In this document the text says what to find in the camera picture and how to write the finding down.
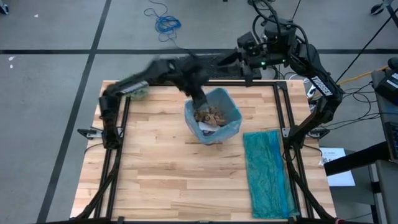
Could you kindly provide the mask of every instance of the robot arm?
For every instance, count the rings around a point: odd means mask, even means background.
[[[297,36],[296,30],[302,28],[292,21],[279,19],[280,27],[268,20],[262,23],[264,34],[262,42],[257,43],[248,32],[238,39],[238,48],[219,62],[225,66],[238,61],[246,86],[252,85],[252,73],[256,68],[283,64],[300,76],[307,77],[322,94],[317,107],[300,126],[291,127],[289,145],[302,147],[305,135],[322,123],[333,119],[333,115],[343,99],[344,91],[333,81],[323,68],[316,48]]]
[[[184,61],[179,59],[157,59],[135,75],[131,75],[115,84],[109,85],[99,98],[101,119],[103,120],[103,145],[105,148],[117,149],[121,145],[121,136],[116,127],[118,111],[123,95],[155,83],[171,82],[187,96],[191,96],[194,108],[207,104],[206,96],[201,89],[208,77],[200,75],[201,65],[197,57],[190,55]]]

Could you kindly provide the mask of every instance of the teal towel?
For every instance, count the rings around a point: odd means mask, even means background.
[[[298,215],[280,154],[279,132],[243,134],[253,218]]]

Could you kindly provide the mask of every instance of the blue plastic bin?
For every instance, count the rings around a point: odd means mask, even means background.
[[[215,106],[219,109],[227,125],[221,127],[218,131],[210,136],[205,136],[203,131],[199,129],[198,123],[193,117],[192,100],[185,103],[185,122],[187,123],[191,132],[199,139],[202,144],[214,144],[223,142],[239,132],[242,123],[242,114],[238,107],[233,102],[228,92],[223,88],[214,89],[206,94],[207,101],[210,106]]]

